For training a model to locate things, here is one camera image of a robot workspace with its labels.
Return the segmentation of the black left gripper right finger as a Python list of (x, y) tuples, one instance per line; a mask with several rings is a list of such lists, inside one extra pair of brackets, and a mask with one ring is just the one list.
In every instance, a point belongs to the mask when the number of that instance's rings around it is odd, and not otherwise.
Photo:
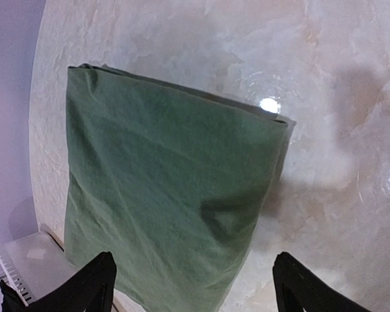
[(278, 311), (366, 311), (335, 291), (288, 252), (272, 268)]

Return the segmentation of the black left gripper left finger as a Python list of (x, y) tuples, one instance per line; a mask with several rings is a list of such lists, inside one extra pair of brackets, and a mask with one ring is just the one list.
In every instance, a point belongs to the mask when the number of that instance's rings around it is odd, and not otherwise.
[(99, 253), (67, 282), (21, 311), (110, 311), (116, 263), (110, 252)]

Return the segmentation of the green garment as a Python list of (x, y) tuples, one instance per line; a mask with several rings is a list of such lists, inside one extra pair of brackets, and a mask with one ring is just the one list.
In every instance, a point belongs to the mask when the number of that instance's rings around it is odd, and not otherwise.
[(146, 311), (217, 311), (248, 253), (288, 125), (113, 68), (68, 68), (67, 258), (102, 251)]

